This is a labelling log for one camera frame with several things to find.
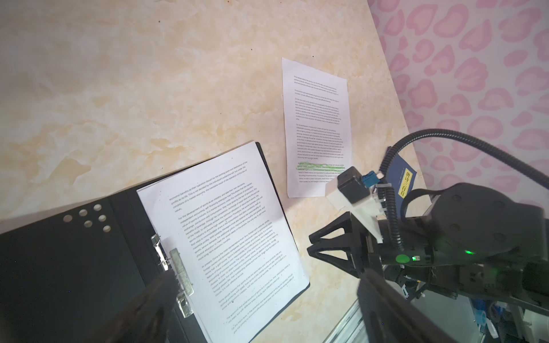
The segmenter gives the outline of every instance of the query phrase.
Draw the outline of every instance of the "clipboard clip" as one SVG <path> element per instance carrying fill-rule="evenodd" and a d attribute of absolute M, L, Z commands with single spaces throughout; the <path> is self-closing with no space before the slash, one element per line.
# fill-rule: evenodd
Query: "clipboard clip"
<path fill-rule="evenodd" d="M 158 235 L 155 234 L 150 239 L 153 242 L 154 250 L 156 250 L 156 253 L 158 254 L 158 258 L 160 259 L 160 264 L 162 265 L 162 268 L 165 271 L 167 271 L 169 268 L 168 267 L 168 261 L 169 261 L 170 266 L 175 271 L 177 281 L 179 283 L 179 293 L 177 294 L 177 304 L 179 306 L 181 313 L 183 314 L 183 318 L 187 318 L 194 313 L 193 309 L 191 308 L 191 305 L 189 304 L 189 301 L 187 300 L 187 297 L 194 293 L 194 289 L 193 289 L 191 280 L 187 275 L 187 271 L 185 270 L 185 266 L 183 265 L 183 261 L 181 261 L 179 252 L 177 251 L 177 249 L 171 250 L 169 254 L 170 257 L 168 260 L 166 260 L 166 257 L 164 256 L 164 253 L 160 248 L 160 237 L 158 237 Z"/>

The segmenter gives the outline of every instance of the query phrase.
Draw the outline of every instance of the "table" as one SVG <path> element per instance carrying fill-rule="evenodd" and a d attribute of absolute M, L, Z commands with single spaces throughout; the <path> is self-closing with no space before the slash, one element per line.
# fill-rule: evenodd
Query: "table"
<path fill-rule="evenodd" d="M 0 13 L 2 230 L 256 140 L 311 287 L 254 342 L 322 341 L 357 280 L 306 252 L 341 213 L 287 197 L 282 58 L 348 80 L 353 163 L 376 171 L 408 130 L 366 0 L 7 0 Z M 412 147 L 402 156 L 419 170 Z"/>

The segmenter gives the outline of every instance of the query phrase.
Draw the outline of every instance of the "cable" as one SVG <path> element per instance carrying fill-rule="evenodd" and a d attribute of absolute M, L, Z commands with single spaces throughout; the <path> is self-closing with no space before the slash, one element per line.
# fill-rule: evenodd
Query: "cable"
<path fill-rule="evenodd" d="M 542 187 L 549 189 L 549 177 L 547 177 L 539 170 L 532 168 L 530 165 L 515 158 L 514 156 L 506 153 L 505 151 L 481 139 L 478 139 L 477 137 L 473 137 L 459 131 L 444 130 L 439 128 L 428 128 L 426 130 L 420 130 L 414 133 L 410 133 L 408 136 L 396 142 L 396 144 L 393 145 L 385 154 L 385 157 L 383 158 L 383 161 L 381 162 L 381 165 L 379 167 L 379 171 L 383 173 L 383 175 L 387 175 L 387 170 L 389 169 L 389 166 L 391 165 L 393 159 L 400 150 L 402 150 L 405 146 L 414 142 L 415 140 L 427 137 L 448 138 L 470 145 L 471 147 L 477 148 L 480 151 L 492 156 L 493 158 L 500 160 L 509 167 L 529 177 Z M 387 183 L 387 179 L 385 177 L 382 178 L 381 183 Z M 402 241 L 402 238 L 400 236 L 399 222 L 396 216 L 395 190 L 392 187 L 380 187 L 377 188 L 377 192 L 380 199 L 385 198 L 385 212 L 387 216 L 387 224 L 389 227 L 391 244 L 399 251 L 404 251 L 404 242 Z"/>

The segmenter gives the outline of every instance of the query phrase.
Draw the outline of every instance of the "paper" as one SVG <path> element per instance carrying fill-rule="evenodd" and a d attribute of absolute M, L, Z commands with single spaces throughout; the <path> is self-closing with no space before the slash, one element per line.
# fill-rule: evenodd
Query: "paper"
<path fill-rule="evenodd" d="M 347 80 L 282 59 L 288 196 L 324 196 L 351 167 Z"/>
<path fill-rule="evenodd" d="M 137 193 L 164 251 L 181 255 L 208 342 L 249 342 L 309 284 L 255 143 Z"/>

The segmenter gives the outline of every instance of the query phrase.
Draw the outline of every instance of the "blue plastic object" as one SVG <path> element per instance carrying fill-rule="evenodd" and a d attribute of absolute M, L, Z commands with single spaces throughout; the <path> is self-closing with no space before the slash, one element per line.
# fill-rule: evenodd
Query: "blue plastic object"
<path fill-rule="evenodd" d="M 362 176 L 362 183 L 368 188 L 375 185 L 379 181 L 380 180 L 374 171 L 370 171 L 368 174 Z"/>

